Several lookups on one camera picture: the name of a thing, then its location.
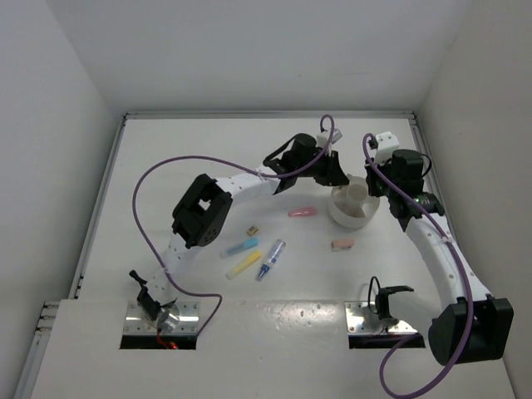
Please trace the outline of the pink highlighter pen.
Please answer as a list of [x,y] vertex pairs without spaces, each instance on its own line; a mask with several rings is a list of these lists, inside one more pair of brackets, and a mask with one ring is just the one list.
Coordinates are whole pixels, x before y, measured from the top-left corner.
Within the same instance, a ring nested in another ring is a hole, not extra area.
[[314,206],[306,206],[298,209],[291,209],[288,212],[289,218],[301,218],[301,217],[310,217],[318,213],[318,210]]

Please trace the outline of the white round divided container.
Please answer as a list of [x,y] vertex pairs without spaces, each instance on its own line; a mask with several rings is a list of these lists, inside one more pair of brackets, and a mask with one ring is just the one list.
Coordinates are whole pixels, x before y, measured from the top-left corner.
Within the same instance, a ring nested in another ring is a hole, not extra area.
[[370,223],[380,206],[380,199],[369,195],[367,182],[348,175],[347,185],[334,187],[328,198],[328,213],[340,226],[358,230]]

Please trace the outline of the small yellow eraser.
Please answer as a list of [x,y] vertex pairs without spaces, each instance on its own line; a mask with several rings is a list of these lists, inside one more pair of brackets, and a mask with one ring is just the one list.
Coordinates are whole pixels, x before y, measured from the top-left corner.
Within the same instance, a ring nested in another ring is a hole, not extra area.
[[249,236],[253,236],[255,235],[257,232],[258,232],[258,228],[255,226],[255,225],[252,225],[248,228],[248,230],[246,231],[246,233],[249,235]]

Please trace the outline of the blue highlighter pen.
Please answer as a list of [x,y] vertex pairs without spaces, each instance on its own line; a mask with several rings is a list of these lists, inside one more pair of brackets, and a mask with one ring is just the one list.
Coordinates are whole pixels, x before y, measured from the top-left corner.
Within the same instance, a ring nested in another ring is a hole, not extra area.
[[235,256],[236,254],[243,253],[249,249],[253,249],[259,245],[259,240],[257,238],[248,238],[245,241],[235,244],[228,247],[220,252],[220,257],[226,259],[228,257]]

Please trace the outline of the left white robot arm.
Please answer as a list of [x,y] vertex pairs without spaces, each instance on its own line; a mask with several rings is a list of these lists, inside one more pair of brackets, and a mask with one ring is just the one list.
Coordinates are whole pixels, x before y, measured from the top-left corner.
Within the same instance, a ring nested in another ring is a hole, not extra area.
[[170,252],[152,249],[170,285],[182,294],[171,275],[173,268],[191,263],[200,248],[215,241],[231,207],[266,195],[279,195],[295,186],[300,178],[318,185],[346,185],[338,152],[331,146],[341,138],[338,129],[322,129],[318,136],[298,133],[267,155],[256,169],[239,167],[239,174],[226,178],[198,175],[172,212]]

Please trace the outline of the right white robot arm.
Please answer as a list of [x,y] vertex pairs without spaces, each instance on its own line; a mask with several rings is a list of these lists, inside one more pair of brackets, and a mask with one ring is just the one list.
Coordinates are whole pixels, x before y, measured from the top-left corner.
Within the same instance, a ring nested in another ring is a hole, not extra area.
[[394,150],[383,164],[366,159],[372,197],[386,197],[392,216],[416,246],[436,285],[442,312],[426,328],[434,358],[446,365],[502,358],[514,317],[507,298],[496,298],[476,277],[452,238],[444,208],[424,190],[424,156]]

